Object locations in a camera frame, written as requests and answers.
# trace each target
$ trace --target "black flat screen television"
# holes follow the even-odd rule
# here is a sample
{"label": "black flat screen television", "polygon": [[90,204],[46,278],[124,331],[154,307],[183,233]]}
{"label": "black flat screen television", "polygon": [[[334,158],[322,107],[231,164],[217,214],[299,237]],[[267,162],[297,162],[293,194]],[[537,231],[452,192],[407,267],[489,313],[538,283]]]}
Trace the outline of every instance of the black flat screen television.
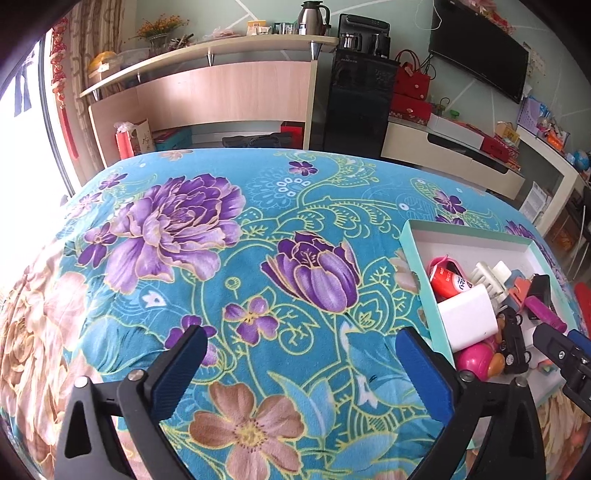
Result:
{"label": "black flat screen television", "polygon": [[459,0],[435,0],[429,52],[521,101],[528,52],[510,35]]}

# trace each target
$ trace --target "bed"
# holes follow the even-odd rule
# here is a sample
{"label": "bed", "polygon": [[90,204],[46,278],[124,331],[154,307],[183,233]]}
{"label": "bed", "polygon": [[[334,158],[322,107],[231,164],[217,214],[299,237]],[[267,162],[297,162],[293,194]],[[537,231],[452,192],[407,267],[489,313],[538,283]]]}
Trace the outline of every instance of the bed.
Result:
{"label": "bed", "polygon": [[[294,150],[153,153],[101,172],[64,213],[0,313],[1,423],[48,479],[74,380],[147,368],[190,325],[205,328],[207,355],[161,426],[196,478],[407,478],[441,429],[387,347],[403,326],[428,338],[398,241],[408,219],[534,239],[584,329],[522,214],[395,164]],[[549,478],[559,478],[589,418],[562,393],[538,415]],[[137,477],[149,478],[116,426]]]}

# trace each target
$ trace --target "purple tube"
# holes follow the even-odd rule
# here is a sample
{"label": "purple tube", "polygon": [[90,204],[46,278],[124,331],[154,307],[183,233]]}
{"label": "purple tube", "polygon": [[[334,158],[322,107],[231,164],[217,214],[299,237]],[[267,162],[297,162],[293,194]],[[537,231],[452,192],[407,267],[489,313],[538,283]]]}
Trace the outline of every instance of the purple tube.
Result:
{"label": "purple tube", "polygon": [[539,298],[527,297],[524,303],[542,322],[547,323],[560,333],[566,332],[566,323],[560,320],[560,317],[544,305]]}

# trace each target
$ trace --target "white cardboard box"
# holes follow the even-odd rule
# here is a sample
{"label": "white cardboard box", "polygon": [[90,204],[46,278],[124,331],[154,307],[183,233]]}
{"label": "white cardboard box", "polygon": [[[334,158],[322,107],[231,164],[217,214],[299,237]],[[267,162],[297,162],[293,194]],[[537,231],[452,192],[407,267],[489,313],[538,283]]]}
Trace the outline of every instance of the white cardboard box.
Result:
{"label": "white cardboard box", "polygon": [[458,140],[466,145],[470,145],[477,150],[480,150],[482,142],[484,142],[484,137],[482,135],[458,125],[451,120],[433,114],[431,114],[431,117],[429,117],[427,128],[430,128],[438,134],[445,135],[446,137],[453,138],[454,140]]}

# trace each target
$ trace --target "patterned curtain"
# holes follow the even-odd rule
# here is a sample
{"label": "patterned curtain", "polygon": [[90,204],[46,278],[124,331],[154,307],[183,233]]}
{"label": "patterned curtain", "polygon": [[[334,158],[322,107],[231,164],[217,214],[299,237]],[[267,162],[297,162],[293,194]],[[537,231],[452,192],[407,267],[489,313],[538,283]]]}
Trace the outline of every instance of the patterned curtain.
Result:
{"label": "patterned curtain", "polygon": [[84,98],[79,95],[89,87],[87,68],[92,59],[104,51],[121,51],[123,11],[123,0],[82,0],[73,8],[70,19],[70,62],[76,113],[90,152],[91,166],[96,172],[105,167],[88,114],[92,95]]}

